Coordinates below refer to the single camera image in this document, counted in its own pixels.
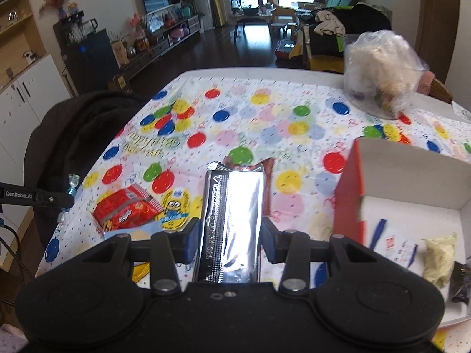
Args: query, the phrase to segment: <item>green balloon print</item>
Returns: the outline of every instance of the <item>green balloon print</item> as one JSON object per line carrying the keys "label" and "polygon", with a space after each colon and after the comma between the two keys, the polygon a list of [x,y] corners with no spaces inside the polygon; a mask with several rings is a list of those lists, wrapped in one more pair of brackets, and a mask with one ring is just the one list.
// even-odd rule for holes
{"label": "green balloon print", "polygon": [[249,165],[253,161],[252,152],[246,147],[236,147],[229,153],[232,163],[236,165]]}
{"label": "green balloon print", "polygon": [[311,109],[308,106],[296,106],[293,110],[297,116],[307,116],[311,113]]}
{"label": "green balloon print", "polygon": [[153,181],[162,173],[162,167],[158,163],[152,163],[149,168],[144,172],[144,180],[146,182]]}
{"label": "green balloon print", "polygon": [[363,130],[363,135],[367,138],[376,138],[376,139],[381,139],[381,131],[379,131],[376,127],[373,126],[367,126]]}
{"label": "green balloon print", "polygon": [[172,105],[161,107],[160,109],[157,109],[157,111],[154,113],[154,117],[156,119],[159,119],[163,117],[164,115],[167,115],[168,113],[170,113],[171,110],[172,110]]}

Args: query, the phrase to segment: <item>red balloon print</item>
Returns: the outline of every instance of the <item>red balloon print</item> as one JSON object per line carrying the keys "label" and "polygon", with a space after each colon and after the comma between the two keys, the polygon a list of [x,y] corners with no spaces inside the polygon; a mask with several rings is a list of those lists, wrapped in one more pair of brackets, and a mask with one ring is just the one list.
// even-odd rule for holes
{"label": "red balloon print", "polygon": [[188,138],[187,145],[190,149],[201,146],[206,142],[206,135],[204,133],[196,133]]}
{"label": "red balloon print", "polygon": [[167,114],[165,116],[163,116],[162,118],[160,118],[154,125],[154,127],[157,129],[157,130],[160,130],[162,127],[164,127],[167,122],[169,122],[170,120],[172,119],[172,115],[171,114]]}
{"label": "red balloon print", "polygon": [[206,98],[213,99],[220,96],[221,92],[218,89],[211,89],[206,92],[204,95]]}
{"label": "red balloon print", "polygon": [[122,173],[121,165],[113,166],[107,172],[105,172],[105,175],[103,175],[103,179],[101,181],[103,182],[103,184],[111,184],[116,179],[119,178],[121,173]]}
{"label": "red balloon print", "polygon": [[165,170],[161,173],[156,179],[154,179],[154,183],[152,183],[152,189],[156,194],[163,194],[166,190],[168,190],[175,181],[175,175],[170,170]]}
{"label": "red balloon print", "polygon": [[404,115],[404,114],[401,114],[401,116],[399,117],[399,120],[401,122],[405,123],[406,125],[410,125],[412,123],[412,121],[409,119],[409,117]]}
{"label": "red balloon print", "polygon": [[332,174],[340,174],[345,168],[345,158],[338,152],[329,152],[323,163],[326,170]]}
{"label": "red balloon print", "polygon": [[116,134],[115,138],[119,137],[122,133],[124,133],[124,127]]}
{"label": "red balloon print", "polygon": [[190,107],[188,110],[182,114],[178,114],[177,118],[178,119],[188,119],[190,118],[193,114],[195,113],[195,109]]}

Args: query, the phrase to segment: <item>dining table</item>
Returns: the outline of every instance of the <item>dining table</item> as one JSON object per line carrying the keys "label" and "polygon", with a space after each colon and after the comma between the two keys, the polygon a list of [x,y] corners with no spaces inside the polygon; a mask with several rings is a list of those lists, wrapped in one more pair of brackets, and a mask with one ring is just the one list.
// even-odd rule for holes
{"label": "dining table", "polygon": [[[277,68],[185,72],[150,99],[81,177],[75,205],[60,219],[37,275],[103,241],[93,217],[97,203],[133,184],[173,212],[178,201],[178,220],[164,228],[182,230],[189,219],[201,217],[207,165],[227,156],[241,165],[273,158],[272,222],[281,231],[328,240],[334,190],[361,136],[471,163],[471,123],[429,96],[414,94],[399,119],[386,120],[356,108],[339,74]],[[124,231],[133,240],[150,238]],[[262,252],[261,281],[277,287],[283,266],[270,264]],[[178,264],[177,271],[184,287],[193,264]],[[149,287],[149,275],[137,284]],[[435,342],[446,352],[469,353],[471,321],[439,329]]]}

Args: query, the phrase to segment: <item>balloon-print tablecloth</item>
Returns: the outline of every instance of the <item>balloon-print tablecloth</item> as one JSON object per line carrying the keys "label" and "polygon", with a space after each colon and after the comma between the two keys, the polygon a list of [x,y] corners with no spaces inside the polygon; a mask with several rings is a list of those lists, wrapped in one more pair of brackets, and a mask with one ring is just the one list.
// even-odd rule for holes
{"label": "balloon-print tablecloth", "polygon": [[[334,189],[359,136],[404,142],[471,163],[471,125],[420,109],[409,108],[399,120],[389,121],[356,109],[342,90],[331,87],[256,79],[175,79],[95,163],[64,224],[57,227],[38,273],[102,241],[91,212],[100,200],[133,183],[170,213],[180,214],[168,228],[200,217],[206,165],[227,155],[236,164],[275,158],[272,221],[280,230],[328,239]],[[148,236],[142,233],[131,230],[133,239]],[[277,285],[282,269],[283,264],[271,265],[264,258],[261,278]],[[178,271],[184,283],[190,280],[192,266]],[[139,285],[147,287],[148,276]],[[469,325],[460,328],[469,330]],[[453,338],[448,340],[455,348],[449,351],[471,349],[465,347],[469,341],[461,339],[463,331],[450,332]]]}

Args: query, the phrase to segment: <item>minion sticker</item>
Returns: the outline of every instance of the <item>minion sticker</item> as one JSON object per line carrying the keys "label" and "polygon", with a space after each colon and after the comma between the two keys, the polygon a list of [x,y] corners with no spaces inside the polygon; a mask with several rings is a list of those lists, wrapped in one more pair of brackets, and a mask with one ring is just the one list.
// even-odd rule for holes
{"label": "minion sticker", "polygon": [[164,230],[177,230],[186,223],[189,201],[186,189],[173,189],[165,194],[162,201],[165,209],[158,216],[158,219],[162,221],[162,228]]}

